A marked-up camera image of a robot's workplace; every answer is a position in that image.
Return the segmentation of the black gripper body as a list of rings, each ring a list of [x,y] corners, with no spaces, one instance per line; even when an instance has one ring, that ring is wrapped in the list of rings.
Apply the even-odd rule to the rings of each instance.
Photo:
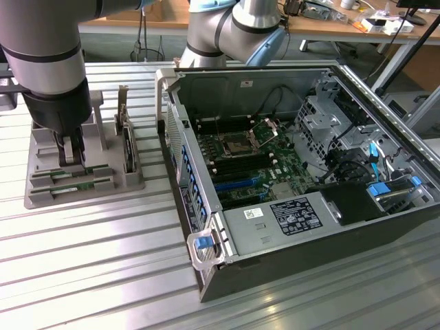
[[[56,95],[24,93],[23,99],[33,121],[59,135],[72,135],[92,111],[88,85]]]

